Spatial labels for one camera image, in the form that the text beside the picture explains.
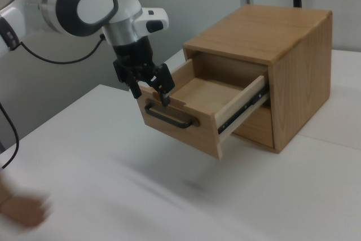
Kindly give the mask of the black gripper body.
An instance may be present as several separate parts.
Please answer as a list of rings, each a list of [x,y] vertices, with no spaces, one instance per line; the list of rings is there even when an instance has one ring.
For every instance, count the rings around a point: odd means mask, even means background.
[[[147,65],[154,67],[153,51],[148,37],[127,45],[113,46],[118,62],[124,67]]]

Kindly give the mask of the person's hand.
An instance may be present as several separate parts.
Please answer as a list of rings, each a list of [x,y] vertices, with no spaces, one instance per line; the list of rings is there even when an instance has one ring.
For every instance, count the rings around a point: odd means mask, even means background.
[[[45,198],[13,195],[1,202],[1,215],[27,228],[37,227],[46,221],[50,205]]]

